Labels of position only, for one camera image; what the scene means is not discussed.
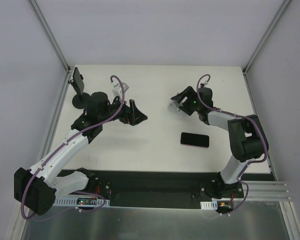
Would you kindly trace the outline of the silver folding phone stand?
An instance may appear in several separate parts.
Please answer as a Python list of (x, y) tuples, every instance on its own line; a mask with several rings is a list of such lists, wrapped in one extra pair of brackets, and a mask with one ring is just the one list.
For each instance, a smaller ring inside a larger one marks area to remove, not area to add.
[(180, 109), (182, 106), (182, 103), (178, 103), (176, 100), (171, 100), (169, 105), (168, 105), (168, 110), (172, 113), (182, 113), (183, 111)]

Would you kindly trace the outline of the black round-base phone stand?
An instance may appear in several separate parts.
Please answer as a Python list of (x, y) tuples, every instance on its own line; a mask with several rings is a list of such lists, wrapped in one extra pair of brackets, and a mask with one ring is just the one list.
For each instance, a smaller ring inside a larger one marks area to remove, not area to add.
[(81, 95), (78, 95), (76, 93), (76, 95), (72, 98), (72, 105), (76, 109), (84, 109), (87, 107), (88, 100), (90, 99), (90, 97), (91, 96), (88, 93), (84, 92), (84, 90), (83, 90), (83, 94)]

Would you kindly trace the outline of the black smartphone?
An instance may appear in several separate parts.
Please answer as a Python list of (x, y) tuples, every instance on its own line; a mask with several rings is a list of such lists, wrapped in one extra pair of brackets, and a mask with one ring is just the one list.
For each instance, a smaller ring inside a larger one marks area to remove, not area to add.
[(85, 84), (83, 82), (83, 76), (80, 74), (80, 71), (77, 67), (74, 68), (72, 75), (72, 84), (71, 84), (78, 95), (82, 95), (84, 92)]

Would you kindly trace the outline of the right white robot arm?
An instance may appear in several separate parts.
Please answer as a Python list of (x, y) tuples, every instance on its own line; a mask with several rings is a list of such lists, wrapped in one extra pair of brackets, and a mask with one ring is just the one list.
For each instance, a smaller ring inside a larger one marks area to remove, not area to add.
[(215, 184), (218, 196), (231, 194), (232, 184), (238, 182), (249, 165), (267, 160), (269, 143), (257, 115), (242, 116), (214, 107), (212, 90), (203, 86), (197, 90), (188, 86), (170, 100), (175, 112), (188, 116), (197, 113), (206, 125), (228, 132), (231, 157), (219, 173), (221, 181)]

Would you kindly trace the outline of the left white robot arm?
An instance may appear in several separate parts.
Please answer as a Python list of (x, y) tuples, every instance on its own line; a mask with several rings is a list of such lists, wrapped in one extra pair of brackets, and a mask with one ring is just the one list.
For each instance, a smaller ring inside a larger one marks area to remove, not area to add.
[(87, 147), (103, 130), (103, 125), (118, 120), (136, 126), (147, 120), (133, 99), (125, 103), (116, 96), (109, 101), (104, 92), (93, 93), (83, 113), (74, 121), (64, 139), (43, 159), (29, 169), (19, 168), (14, 173), (14, 198), (22, 208), (42, 216), (55, 200), (76, 191), (84, 194), (97, 192), (96, 175), (83, 167), (59, 177), (61, 170)]

